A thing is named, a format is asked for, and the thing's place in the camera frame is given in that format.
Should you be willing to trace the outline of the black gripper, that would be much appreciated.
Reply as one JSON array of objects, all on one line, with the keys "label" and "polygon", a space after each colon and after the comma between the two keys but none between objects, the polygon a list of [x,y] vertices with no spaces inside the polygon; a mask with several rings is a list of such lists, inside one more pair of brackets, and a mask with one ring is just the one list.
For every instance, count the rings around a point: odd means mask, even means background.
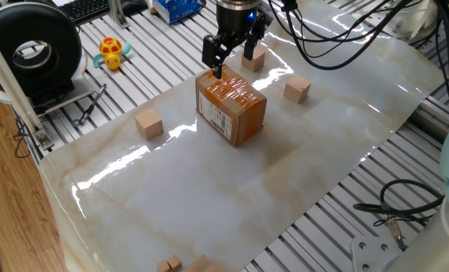
[{"label": "black gripper", "polygon": [[259,13],[258,5],[217,5],[218,32],[203,38],[202,62],[214,77],[221,79],[222,64],[236,47],[235,41],[245,41],[243,55],[253,59],[254,48],[265,35],[265,15]]}]

